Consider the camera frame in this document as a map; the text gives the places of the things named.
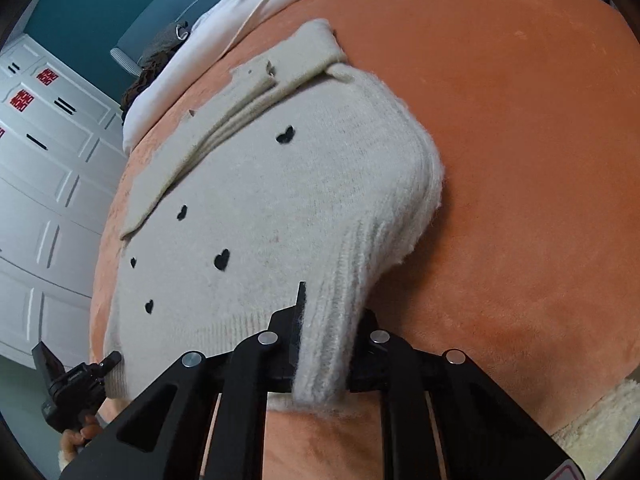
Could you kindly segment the person's left hand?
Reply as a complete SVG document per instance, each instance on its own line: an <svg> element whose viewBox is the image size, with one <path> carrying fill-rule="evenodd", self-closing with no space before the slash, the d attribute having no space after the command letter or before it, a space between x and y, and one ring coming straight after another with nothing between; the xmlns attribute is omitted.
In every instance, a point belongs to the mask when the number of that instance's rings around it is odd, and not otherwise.
<svg viewBox="0 0 640 480"><path fill-rule="evenodd" d="M65 430L60 440L58 451L58 466L63 470L79 454L79 450L96 438L103 428L100 420L94 415L87 415L79 430Z"/></svg>

